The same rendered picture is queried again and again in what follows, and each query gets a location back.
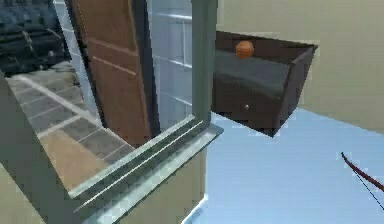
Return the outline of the dark brown chest of drawers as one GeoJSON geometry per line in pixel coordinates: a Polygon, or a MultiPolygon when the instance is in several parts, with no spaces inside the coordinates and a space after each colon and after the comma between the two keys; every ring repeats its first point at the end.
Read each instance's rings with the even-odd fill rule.
{"type": "Polygon", "coordinates": [[[227,31],[216,33],[211,110],[273,137],[294,112],[318,46],[227,31]],[[236,56],[250,41],[254,54],[236,56]]]}

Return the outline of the orange ball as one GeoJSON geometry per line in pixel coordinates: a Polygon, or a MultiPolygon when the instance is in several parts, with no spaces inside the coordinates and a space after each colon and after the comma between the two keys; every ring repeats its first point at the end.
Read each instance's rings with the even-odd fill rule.
{"type": "Polygon", "coordinates": [[[254,45],[250,41],[240,41],[236,45],[236,56],[240,59],[246,59],[254,54],[254,45]]]}

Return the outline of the brown wooden room door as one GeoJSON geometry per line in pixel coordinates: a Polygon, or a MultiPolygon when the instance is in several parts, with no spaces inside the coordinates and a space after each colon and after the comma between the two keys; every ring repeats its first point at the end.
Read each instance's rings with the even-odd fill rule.
{"type": "Polygon", "coordinates": [[[137,148],[160,134],[147,0],[68,0],[106,126],[137,148]]]}

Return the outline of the dark blue sofa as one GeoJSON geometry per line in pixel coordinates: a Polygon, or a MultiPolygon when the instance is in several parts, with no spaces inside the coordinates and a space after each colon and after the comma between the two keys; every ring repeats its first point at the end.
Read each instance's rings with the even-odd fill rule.
{"type": "Polygon", "coordinates": [[[0,71],[6,77],[68,59],[52,0],[0,0],[0,71]]]}

